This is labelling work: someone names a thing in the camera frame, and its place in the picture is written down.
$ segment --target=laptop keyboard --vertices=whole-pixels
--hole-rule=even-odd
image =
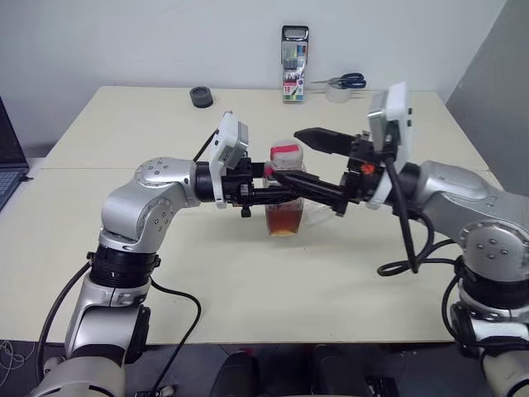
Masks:
[[[0,196],[6,193],[18,174],[19,171],[0,171]]]

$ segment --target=laptop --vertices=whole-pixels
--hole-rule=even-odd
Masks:
[[[0,209],[9,200],[29,166],[0,98]]]

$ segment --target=brown liquid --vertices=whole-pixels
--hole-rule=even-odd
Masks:
[[[271,236],[296,234],[301,222],[303,207],[294,211],[282,208],[266,209],[266,224]]]

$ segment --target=gray wall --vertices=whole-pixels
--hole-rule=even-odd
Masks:
[[[529,195],[529,2],[508,0],[446,104],[506,190]]]
[[[0,0],[0,95],[25,149],[49,146],[102,85],[277,88],[279,29],[305,22],[308,79],[360,70],[446,101],[504,3]]]

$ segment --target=beige tabletop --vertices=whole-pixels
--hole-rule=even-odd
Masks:
[[[343,106],[315,95],[307,104],[287,106],[277,92],[215,94],[215,107],[198,111],[187,106],[187,91],[179,88],[98,91],[0,223],[0,316],[9,318],[0,322],[1,338],[38,338],[55,296],[84,263],[86,251],[97,246],[105,197],[150,156],[193,156],[224,110],[249,124],[254,160],[263,160],[270,143],[300,127],[349,133],[367,127],[367,98]],[[260,107],[252,111],[250,100]],[[415,161],[463,165],[498,185],[434,93],[412,93],[412,105]],[[305,153],[308,169],[324,179],[336,182],[345,169],[343,157]],[[414,224],[412,231],[419,247],[424,230]],[[267,235],[262,208],[242,219],[234,208],[218,211],[203,204],[177,214],[159,254],[162,266],[154,278],[203,303],[203,318],[190,342],[450,340],[440,314],[452,276],[449,266],[424,265],[418,275],[392,278],[376,274],[377,266],[405,256],[398,220],[389,208],[370,211],[351,204],[344,218],[303,225],[295,237],[274,238]],[[440,254],[455,257],[459,250]],[[78,291],[79,286],[65,300],[51,341],[64,340]],[[185,300],[152,289],[146,304],[152,309],[150,343],[177,342],[193,321],[194,307]]]

